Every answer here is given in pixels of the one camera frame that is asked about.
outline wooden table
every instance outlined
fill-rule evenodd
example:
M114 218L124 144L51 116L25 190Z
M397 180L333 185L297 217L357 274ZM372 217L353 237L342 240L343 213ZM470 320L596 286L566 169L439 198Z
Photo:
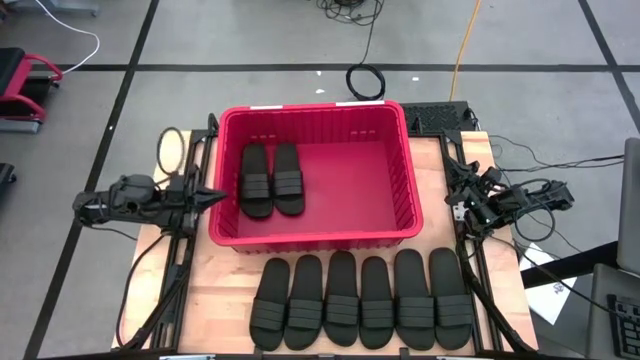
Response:
M462 133L463 147L468 162L480 162L480 172L494 165L489 139L485 132ZM415 166L418 192L423 206L424 228L412 239L403 241L397 248L353 250L358 270L362 261L368 256L381 256L387 261L389 273L392 273L393 257L400 249L418 250L427 264L432 249L446 246L454 247L453 223L449 207L443 199L446 195L446 183L443 172L439 142L429 138L411 138L411 155ZM161 156L167 168L173 168L180 154L180 143L177 136L168 135L164 141ZM207 186L213 185L215 155L211 156ZM156 169L156 179L164 175ZM200 221L195 254L189 283L189 293L185 307L184 322L179 345L180 353L216 353L216 354L251 354L254 344L249 337L249 316L251 305L256 294L265 262L273 257L267 255L241 255L231 248L215 245L209 238L209 212ZM151 225L143 225L138 237L135 256L146 249L159 236L159 229ZM500 229L496 237L511 240L509 228ZM166 240L151 251L139 264L129 288L127 307L120 324L123 340L126 342L146 320L158 301L166 263L169 241ZM522 339L530 346L537 348L533 324L525 297L522 279L518 268L518 260L513 249L498 241L484 242L489 277L491 279L495 303L505 315L511 326L516 329ZM323 263L324 276L328 268L331 252L316 252ZM294 268L300 253L278 254ZM486 313L482 304L476 299L480 328L484 348L491 348ZM412 354L425 355L471 355L473 344L469 343L461 349L447 351L437 343L429 351L411 350ZM294 352L286 348L284 343L277 353L332 353L343 355L396 355L398 349L405 347L394 334L389 344L380 350L367 350L358 341L350 347L333 344L324 332L316 342L302 352Z

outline black slide sandal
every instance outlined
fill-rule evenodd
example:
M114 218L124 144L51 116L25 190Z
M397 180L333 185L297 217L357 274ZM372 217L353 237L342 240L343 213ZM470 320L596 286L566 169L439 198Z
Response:
M463 347L471 337L473 307L465 293L458 257L449 248L438 248L429 255L431 294L436 301L436 338L447 350Z
M288 291L289 264L270 259L264 266L249 321L251 340L262 350L273 351L280 346Z
M401 250L393 269L396 332L408 347L429 350L435 343L434 309L422 256L413 249Z
M273 194L276 208L283 215L304 211L304 184L294 144L279 144L273 162Z
M249 144L244 147L239 180L240 209L251 218L266 218L273 212L268 168L264 145Z
M313 255L298 259L289 297L284 343L291 350L311 346L322 327L322 263Z
M358 339L360 304L356 259L351 253L338 251L331 255L324 303L324 331L329 340L340 346L353 345Z
M362 263L360 341L367 349L384 347L393 336L394 316L387 263L378 256Z

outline red plastic bin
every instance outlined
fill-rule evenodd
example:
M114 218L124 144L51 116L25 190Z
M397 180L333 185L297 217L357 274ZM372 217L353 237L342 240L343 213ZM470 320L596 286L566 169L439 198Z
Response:
M238 207L242 150L295 143L306 208L265 220ZM229 194L214 207L212 240L242 253L386 247L416 236L423 219L402 107L392 101L254 106L220 119L214 187Z

